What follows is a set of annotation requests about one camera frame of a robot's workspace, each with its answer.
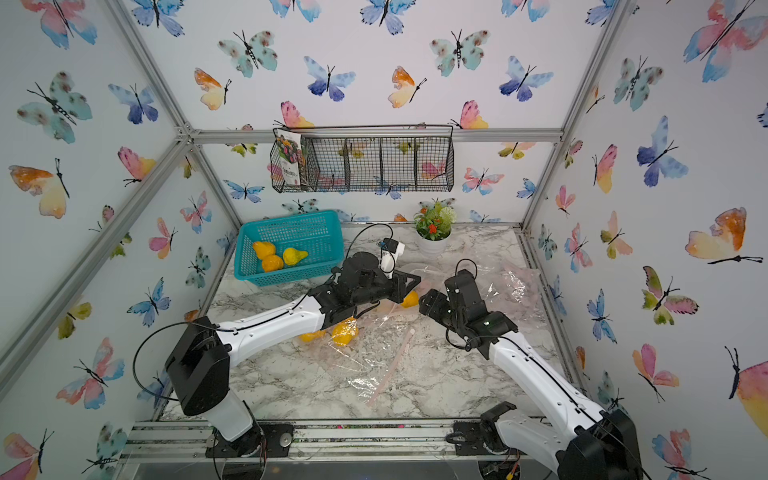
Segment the yellow-green pear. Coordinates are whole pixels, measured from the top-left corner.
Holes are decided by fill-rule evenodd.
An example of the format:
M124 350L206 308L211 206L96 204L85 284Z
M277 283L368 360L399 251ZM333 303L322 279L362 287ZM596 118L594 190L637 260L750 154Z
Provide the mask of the yellow-green pear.
M293 247L286 248L282 253L282 260L286 266L297 266L309 256L307 251L298 250Z

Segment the yellow pear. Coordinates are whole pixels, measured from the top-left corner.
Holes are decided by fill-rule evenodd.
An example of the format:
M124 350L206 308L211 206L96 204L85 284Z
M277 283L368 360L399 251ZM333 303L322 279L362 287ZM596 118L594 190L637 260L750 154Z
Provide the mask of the yellow pear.
M261 260L261 266L265 273L271 273L282 270L285 264L280 256L273 254L264 257Z

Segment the orange pear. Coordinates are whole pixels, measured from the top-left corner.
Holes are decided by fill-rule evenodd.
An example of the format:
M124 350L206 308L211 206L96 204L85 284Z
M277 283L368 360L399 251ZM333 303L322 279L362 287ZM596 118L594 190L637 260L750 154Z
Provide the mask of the orange pear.
M258 260L276 255L276 247L271 242L256 241L252 244L252 249Z

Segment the clear zip-top bag with pears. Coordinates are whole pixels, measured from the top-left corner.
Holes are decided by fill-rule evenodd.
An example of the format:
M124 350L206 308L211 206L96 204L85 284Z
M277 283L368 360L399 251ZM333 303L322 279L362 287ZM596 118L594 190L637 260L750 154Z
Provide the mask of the clear zip-top bag with pears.
M481 256L457 262L456 271L466 269L475 279L481 299L489 311L500 311L512 320L531 321L543 310L540 271L520 267L509 260Z

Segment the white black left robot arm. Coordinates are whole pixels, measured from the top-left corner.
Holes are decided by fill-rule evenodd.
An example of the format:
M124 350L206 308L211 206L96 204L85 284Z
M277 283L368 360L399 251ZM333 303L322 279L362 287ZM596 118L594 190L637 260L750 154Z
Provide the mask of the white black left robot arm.
M283 341L359 318L367 307L401 304L420 283L420 276L359 252L298 300L238 321L215 324L204 316L187 322L165 363L183 413L203 417L230 443L260 437L256 420L230 388L233 367Z

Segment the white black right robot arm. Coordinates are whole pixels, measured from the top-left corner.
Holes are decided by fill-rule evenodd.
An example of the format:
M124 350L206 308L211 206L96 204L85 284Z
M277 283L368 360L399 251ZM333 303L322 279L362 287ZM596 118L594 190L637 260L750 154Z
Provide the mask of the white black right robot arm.
M487 412L493 450L518 450L560 479L643 478L629 416L605 410L551 367L506 314L488 309L468 270L423 295L419 311L509 375L547 418L542 424L504 406Z

